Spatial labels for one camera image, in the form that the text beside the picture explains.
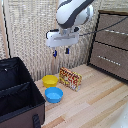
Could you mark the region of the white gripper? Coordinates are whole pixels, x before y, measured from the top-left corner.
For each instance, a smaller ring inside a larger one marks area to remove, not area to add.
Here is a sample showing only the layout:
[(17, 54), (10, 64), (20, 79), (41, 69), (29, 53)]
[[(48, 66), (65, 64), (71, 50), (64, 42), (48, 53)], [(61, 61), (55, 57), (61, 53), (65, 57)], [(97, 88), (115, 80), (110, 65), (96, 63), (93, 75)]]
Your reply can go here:
[[(70, 46), (76, 44), (79, 40), (79, 28), (50, 30), (46, 33), (46, 45), (53, 48), (53, 57), (57, 57), (57, 50), (55, 47)], [(70, 53), (70, 48), (67, 47), (65, 54)]]

